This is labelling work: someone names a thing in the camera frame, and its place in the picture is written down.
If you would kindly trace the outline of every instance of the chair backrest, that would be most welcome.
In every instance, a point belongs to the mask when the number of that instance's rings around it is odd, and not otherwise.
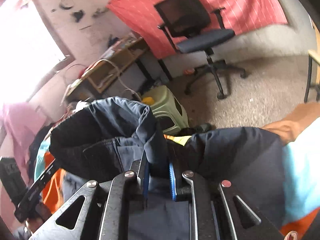
[[[211,22],[199,0],[164,0],[154,7],[172,37],[198,35]]]

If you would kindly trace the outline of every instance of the triangular cutout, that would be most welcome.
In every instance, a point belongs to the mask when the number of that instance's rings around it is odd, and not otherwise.
[[[85,197],[78,197],[56,220],[59,226],[63,226],[68,229],[74,229],[83,206]]]
[[[261,223],[261,219],[238,195],[233,197],[233,202],[235,203],[241,225],[244,229],[248,229]]]

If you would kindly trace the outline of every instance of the floor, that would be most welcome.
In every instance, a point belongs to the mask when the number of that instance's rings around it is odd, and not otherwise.
[[[307,56],[262,58],[241,62],[250,74],[241,79],[238,73],[220,75],[228,97],[217,99],[218,87],[213,75],[207,74],[194,83],[192,94],[184,94],[186,83],[193,76],[180,76],[168,85],[188,113],[189,125],[211,123],[217,128],[261,127],[282,119],[303,102],[307,73]],[[309,98],[314,101],[315,91]]]

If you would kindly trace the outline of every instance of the silver screw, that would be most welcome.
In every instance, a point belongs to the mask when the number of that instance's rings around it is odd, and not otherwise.
[[[223,180],[223,181],[221,182],[221,185],[222,185],[223,187],[231,187],[231,182],[228,181],[228,180]]]
[[[124,176],[125,176],[126,178],[131,178],[131,177],[134,176],[134,171],[126,171],[126,172],[124,173]]]
[[[98,184],[95,180],[89,180],[87,182],[87,187],[95,187]]]
[[[184,171],[183,174],[184,174],[184,176],[186,176],[188,178],[191,178],[194,176],[193,171]]]

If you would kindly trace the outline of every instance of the black office chair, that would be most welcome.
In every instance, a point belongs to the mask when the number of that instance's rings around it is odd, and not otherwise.
[[[160,14],[164,23],[158,26],[168,38],[171,46],[177,53],[191,53],[196,51],[204,51],[207,56],[208,65],[196,67],[199,73],[189,82],[185,89],[185,94],[191,93],[191,85],[206,73],[212,73],[219,87],[218,99],[224,99],[225,95],[217,75],[218,69],[234,69],[240,70],[242,78],[247,77],[247,73],[243,68],[227,65],[224,60],[213,62],[212,47],[228,41],[235,36],[232,29],[226,29],[220,11],[225,8],[213,10],[218,19],[220,29],[214,29],[201,33],[201,30],[207,27],[211,20],[208,12],[199,0],[164,0],[154,5],[155,9]],[[171,37],[185,36],[187,40],[181,41],[176,45]]]

